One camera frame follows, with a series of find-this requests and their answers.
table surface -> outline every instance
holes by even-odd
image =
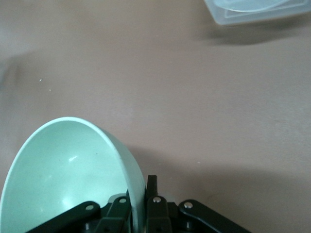
[[[311,232],[311,14],[221,27],[203,0],[2,0],[0,187],[45,122],[87,119],[176,202]]]

bowl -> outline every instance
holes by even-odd
[[[24,233],[85,201],[104,207],[127,191],[140,233],[145,182],[130,151],[86,120],[58,118],[36,130],[14,159],[0,201],[0,233]]]

screw head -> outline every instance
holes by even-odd
[[[193,207],[193,204],[192,204],[191,202],[185,202],[185,203],[184,203],[184,207],[185,207],[186,209],[191,209],[191,208]]]
[[[126,203],[126,199],[125,199],[125,198],[121,198],[121,199],[119,200],[119,203]]]
[[[94,205],[88,205],[88,206],[86,207],[86,210],[92,210],[92,209],[94,209]]]
[[[161,198],[160,197],[155,197],[153,199],[153,201],[154,201],[154,203],[159,203],[159,202],[161,202]]]

